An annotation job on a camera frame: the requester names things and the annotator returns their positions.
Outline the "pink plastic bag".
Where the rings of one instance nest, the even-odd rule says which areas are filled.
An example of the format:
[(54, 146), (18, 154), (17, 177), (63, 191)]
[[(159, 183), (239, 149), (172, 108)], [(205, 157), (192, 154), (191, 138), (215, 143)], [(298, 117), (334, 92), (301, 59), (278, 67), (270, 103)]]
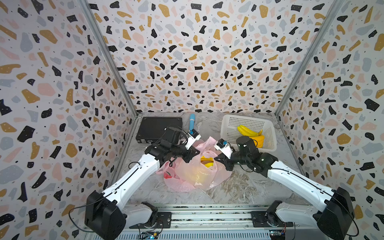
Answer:
[(210, 168), (206, 168), (200, 163), (202, 156), (214, 159), (221, 153), (214, 147), (216, 142), (217, 140), (212, 137), (205, 142), (197, 141), (193, 147), (200, 153), (189, 163), (185, 163), (182, 158), (177, 158), (172, 166), (166, 162), (156, 174), (162, 176), (170, 189), (181, 193), (191, 192), (195, 189), (210, 190), (220, 185), (232, 175), (232, 172), (227, 171), (223, 164), (215, 160), (214, 165)]

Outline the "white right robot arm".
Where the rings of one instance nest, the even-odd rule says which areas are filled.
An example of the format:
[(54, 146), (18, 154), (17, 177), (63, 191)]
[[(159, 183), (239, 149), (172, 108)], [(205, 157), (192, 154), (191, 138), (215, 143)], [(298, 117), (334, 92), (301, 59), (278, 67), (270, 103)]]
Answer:
[(355, 213), (349, 192), (341, 187), (332, 189), (294, 171), (277, 157), (261, 153), (256, 142), (247, 136), (237, 139), (237, 148), (220, 139), (215, 149), (221, 151), (216, 161), (232, 171), (236, 164), (247, 166), (251, 173), (258, 173), (274, 180), (309, 202), (308, 206), (274, 201), (266, 211), (268, 223), (292, 222), (317, 227), (332, 240), (343, 240), (352, 224)]

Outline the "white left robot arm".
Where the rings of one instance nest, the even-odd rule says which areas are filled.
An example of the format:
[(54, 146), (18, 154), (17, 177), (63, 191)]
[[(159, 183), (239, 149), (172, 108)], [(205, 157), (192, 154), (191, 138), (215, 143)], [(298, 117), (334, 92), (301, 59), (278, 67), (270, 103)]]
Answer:
[(94, 191), (88, 196), (83, 206), (88, 231), (103, 240), (115, 240), (128, 227), (158, 228), (157, 207), (143, 202), (127, 211), (124, 208), (133, 193), (164, 164), (171, 165), (177, 158), (188, 163), (197, 156), (200, 151), (193, 144), (200, 138), (195, 129), (186, 132), (178, 127), (165, 128), (162, 137), (145, 149), (141, 158), (123, 177), (103, 192)]

